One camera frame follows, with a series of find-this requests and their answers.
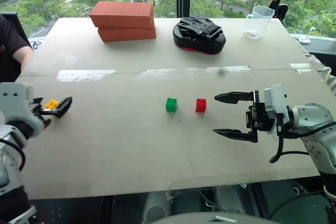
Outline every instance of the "person's arm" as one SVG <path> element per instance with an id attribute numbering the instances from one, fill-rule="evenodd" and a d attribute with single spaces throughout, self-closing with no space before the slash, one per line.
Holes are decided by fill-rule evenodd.
<path id="1" fill-rule="evenodd" d="M 13 58 L 21 64 L 21 71 L 26 67 L 32 56 L 34 56 L 34 51 L 28 46 L 19 48 L 13 54 Z"/>
<path id="2" fill-rule="evenodd" d="M 0 15 L 0 34 L 3 37 L 6 50 L 21 64 L 22 71 L 34 55 L 34 51 L 2 15 Z"/>

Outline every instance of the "wire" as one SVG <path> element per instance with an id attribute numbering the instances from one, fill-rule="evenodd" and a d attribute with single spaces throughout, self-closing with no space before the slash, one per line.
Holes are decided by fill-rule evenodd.
<path id="1" fill-rule="evenodd" d="M 23 167 L 25 166 L 25 163 L 26 163 L 26 155 L 21 150 L 21 148 L 19 146 L 17 146 L 16 144 L 13 144 L 10 141 L 4 140 L 2 138 L 0 138 L 0 143 L 6 144 L 6 145 L 12 147 L 13 149 L 15 149 L 17 152 L 19 152 L 19 154 L 21 156 L 21 160 L 22 160 L 21 164 L 20 164 L 20 167 L 19 167 L 19 170 L 22 170 Z"/>
<path id="2" fill-rule="evenodd" d="M 296 196 L 296 197 L 293 197 L 291 199 L 288 199 L 286 201 L 284 201 L 283 203 L 281 203 L 279 206 L 277 206 L 273 212 L 270 213 L 270 215 L 268 216 L 268 220 L 271 220 L 273 218 L 273 216 L 283 207 L 285 206 L 286 204 L 290 203 L 291 201 L 295 200 L 295 199 L 298 199 L 298 198 L 302 198 L 302 197 L 305 197 L 305 196 L 311 196 L 311 195 L 318 195 L 318 194 L 324 194 L 324 191 L 321 190 L 321 191 L 315 191 L 315 192 L 312 192 L 312 193 L 308 193 L 308 194 L 303 194 L 303 195 L 299 195 L 299 196 Z"/>
<path id="3" fill-rule="evenodd" d="M 218 210 L 220 210 L 222 212 L 227 212 L 224 208 L 219 207 L 217 204 L 215 204 L 214 202 L 212 202 L 211 200 L 209 200 L 207 197 L 205 197 L 205 195 L 201 192 L 201 190 L 198 190 L 198 193 L 205 199 L 205 201 L 207 201 L 208 203 L 210 203 L 211 205 L 213 205 Z"/>
<path id="4" fill-rule="evenodd" d="M 301 152 L 301 151 L 290 151 L 290 152 L 282 152 L 280 156 L 287 155 L 287 154 L 302 154 L 302 155 L 309 155 L 308 152 Z"/>
<path id="5" fill-rule="evenodd" d="M 279 136 L 279 145 L 278 145 L 278 150 L 277 153 L 269 160 L 271 164 L 275 163 L 276 161 L 279 160 L 279 158 L 282 155 L 282 149 L 283 149 L 283 136 Z"/>
<path id="6" fill-rule="evenodd" d="M 328 124 L 326 124 L 326 125 L 324 125 L 324 126 L 318 127 L 317 129 L 312 130 L 312 131 L 309 131 L 309 132 L 307 132 L 307 133 L 298 134 L 298 137 L 310 136 L 310 135 L 312 135 L 312 134 L 315 134 L 315 133 L 317 133 L 317 132 L 319 132 L 319 131 L 324 130 L 325 128 L 328 128 L 328 127 L 331 127 L 331 126 L 334 126 L 334 125 L 336 125 L 336 122 L 328 123 Z"/>

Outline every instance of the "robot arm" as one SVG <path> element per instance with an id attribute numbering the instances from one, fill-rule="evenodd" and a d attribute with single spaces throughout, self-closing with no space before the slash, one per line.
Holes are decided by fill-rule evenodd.
<path id="1" fill-rule="evenodd" d="M 336 203 L 336 122 L 331 113 L 323 106 L 315 103 L 294 106 L 286 105 L 281 85 L 274 85 L 264 90 L 265 102 L 259 101 L 259 92 L 230 92 L 215 96 L 215 100 L 237 104 L 239 100 L 253 101 L 246 112 L 248 133 L 240 130 L 217 129 L 214 132 L 225 137 L 258 142 L 257 131 L 278 136 L 277 154 L 270 159 L 271 163 L 285 154 L 308 154 L 321 174 L 324 191 L 327 197 Z M 301 138 L 307 153 L 282 152 L 284 138 Z"/>
<path id="2" fill-rule="evenodd" d="M 20 171 L 25 164 L 22 151 L 30 137 L 38 136 L 51 122 L 43 115 L 61 118 L 72 98 L 55 109 L 42 109 L 42 98 L 33 99 L 33 88 L 21 83 L 0 84 L 0 110 L 5 124 L 0 125 L 0 220 L 29 223 L 36 213 L 24 190 Z"/>

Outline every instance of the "white table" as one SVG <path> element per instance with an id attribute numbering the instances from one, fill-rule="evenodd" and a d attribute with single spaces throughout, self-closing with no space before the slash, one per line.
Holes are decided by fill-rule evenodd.
<path id="1" fill-rule="evenodd" d="M 209 56 L 174 45 L 171 33 L 177 19 L 156 19 L 157 39 L 106 44 L 90 19 L 59 19 L 18 79 L 33 85 L 35 97 L 44 97 L 44 102 L 73 96 L 67 114 L 53 119 L 25 149 L 23 178 L 29 197 L 100 196 L 317 175 L 309 156 L 287 155 L 270 164 L 278 142 L 266 133 L 253 144 L 212 132 L 247 132 L 250 105 L 220 103 L 215 95 L 262 91 L 276 83 L 283 84 L 289 105 L 320 103 L 336 117 L 335 96 L 316 71 L 290 67 L 307 60 L 280 23 L 271 23 L 266 37 L 250 40 L 241 32 L 244 20 L 214 22 L 223 27 L 227 44 L 219 55 Z M 82 76 L 73 70 L 110 72 Z M 64 75 L 71 72 L 74 76 Z M 178 99 L 175 114 L 165 111 L 167 97 Z M 205 114 L 195 113 L 196 98 L 207 99 Z M 285 140 L 285 150 L 303 147 L 300 140 Z"/>

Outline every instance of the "lego brick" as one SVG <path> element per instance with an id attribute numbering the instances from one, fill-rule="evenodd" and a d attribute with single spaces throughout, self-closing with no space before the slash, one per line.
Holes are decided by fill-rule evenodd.
<path id="1" fill-rule="evenodd" d="M 196 99 L 196 112 L 205 113 L 206 99 Z"/>
<path id="2" fill-rule="evenodd" d="M 90 17 L 96 27 L 151 29 L 154 26 L 151 3 L 99 1 Z"/>
<path id="3" fill-rule="evenodd" d="M 176 107 L 177 107 L 177 99 L 167 98 L 166 111 L 175 113 L 176 112 Z"/>
<path id="4" fill-rule="evenodd" d="M 98 33 L 104 42 L 156 38 L 155 27 L 151 29 L 98 28 Z"/>
<path id="5" fill-rule="evenodd" d="M 45 109 L 55 109 L 59 105 L 59 102 L 56 100 L 50 100 L 46 105 L 44 105 Z"/>

